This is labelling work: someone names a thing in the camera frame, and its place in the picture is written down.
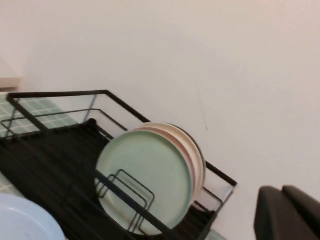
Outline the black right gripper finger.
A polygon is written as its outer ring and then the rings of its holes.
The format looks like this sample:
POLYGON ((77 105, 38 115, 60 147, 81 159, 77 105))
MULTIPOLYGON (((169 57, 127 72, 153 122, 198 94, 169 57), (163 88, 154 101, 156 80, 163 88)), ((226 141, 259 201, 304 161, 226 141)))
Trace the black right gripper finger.
POLYGON ((257 240, 318 240, 320 202, 292 185, 259 189, 254 218, 257 240))

